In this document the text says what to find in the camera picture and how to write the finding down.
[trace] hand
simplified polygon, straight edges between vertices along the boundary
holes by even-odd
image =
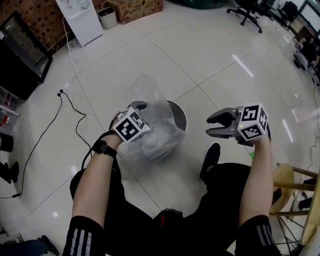
[[[116,113],[115,116],[113,117],[109,130],[114,130],[114,125],[115,123],[118,121],[118,115],[120,112]],[[102,138],[103,141],[105,141],[107,143],[108,146],[110,146],[111,148],[113,148],[114,150],[116,150],[118,148],[118,146],[124,142],[121,137],[118,134],[111,134],[111,135],[107,135],[105,137]]]
[[[267,123],[266,124],[266,134],[257,138],[257,139],[253,139],[253,140],[250,140],[250,142],[253,144],[253,145],[257,145],[257,144],[260,144],[261,142],[263,141],[268,141],[269,143],[271,142],[271,133],[270,133],[270,128],[269,128],[269,124]]]

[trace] transparent plastic bag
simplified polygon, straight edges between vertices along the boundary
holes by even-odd
[[[128,102],[146,102],[140,117],[150,128],[141,138],[118,148],[120,156],[116,158],[122,175],[133,179],[166,157],[183,141],[185,131],[177,127],[166,97],[152,77],[142,74],[135,79],[127,90],[127,98]]]

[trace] office chair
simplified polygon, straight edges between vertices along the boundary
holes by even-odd
[[[277,11],[280,13],[282,19],[281,22],[284,24],[287,30],[289,30],[289,25],[294,21],[298,15],[298,7],[292,1],[286,1],[283,8],[280,9],[281,5],[278,4]]]
[[[270,4],[268,4],[267,2],[270,2],[270,0],[262,0],[261,4],[258,4],[258,0],[235,0],[236,3],[239,5],[239,7],[235,10],[235,9],[228,9],[226,10],[226,12],[229,14],[230,12],[234,12],[237,14],[241,14],[244,16],[243,21],[241,21],[241,25],[245,25],[245,21],[246,19],[251,20],[258,28],[259,28],[259,33],[262,33],[262,28],[259,26],[257,19],[259,17],[255,16],[251,16],[250,13],[252,13],[253,15],[257,12],[258,14],[260,14],[261,16],[267,16],[267,17],[271,17],[269,10],[273,9],[276,11],[276,9],[272,8],[272,6]]]

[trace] smartwatch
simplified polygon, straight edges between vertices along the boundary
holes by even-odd
[[[117,151],[114,150],[112,147],[108,146],[104,140],[97,140],[92,147],[92,150],[98,154],[105,154],[116,158]]]

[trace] black pants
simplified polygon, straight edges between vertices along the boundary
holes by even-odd
[[[182,218],[162,211],[154,219],[126,201],[116,160],[112,168],[115,171],[111,172],[104,222],[107,254],[176,255],[193,251],[197,255],[227,254],[224,250],[236,239],[249,166],[216,165],[206,180],[207,193],[193,214]],[[83,173],[84,170],[79,171],[71,181],[72,199]]]

